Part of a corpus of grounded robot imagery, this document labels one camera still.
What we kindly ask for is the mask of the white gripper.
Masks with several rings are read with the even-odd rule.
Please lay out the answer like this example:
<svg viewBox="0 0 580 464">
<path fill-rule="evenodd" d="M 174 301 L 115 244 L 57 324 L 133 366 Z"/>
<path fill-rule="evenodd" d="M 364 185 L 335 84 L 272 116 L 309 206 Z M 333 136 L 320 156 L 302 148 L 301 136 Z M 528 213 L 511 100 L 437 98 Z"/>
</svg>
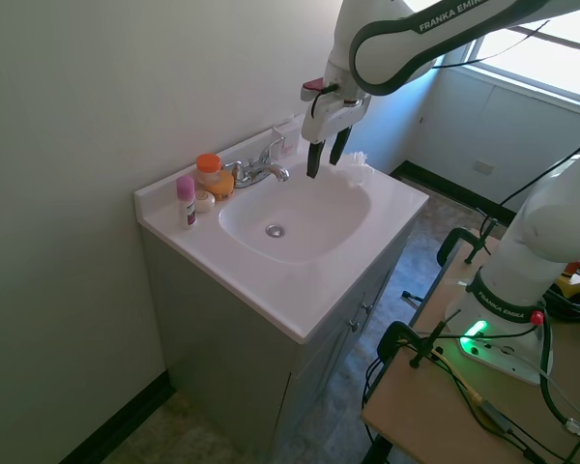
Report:
<svg viewBox="0 0 580 464">
<path fill-rule="evenodd" d="M 325 140 L 335 135 L 329 162 L 331 165 L 337 165 L 350 137 L 352 126 L 363 119 L 370 103 L 370 96 L 348 102 L 337 94 L 329 93 L 318 100 L 314 110 L 307 111 L 304 116 L 302 137 L 310 143 L 306 165 L 306 175 L 309 178 L 316 178 Z"/>
</svg>

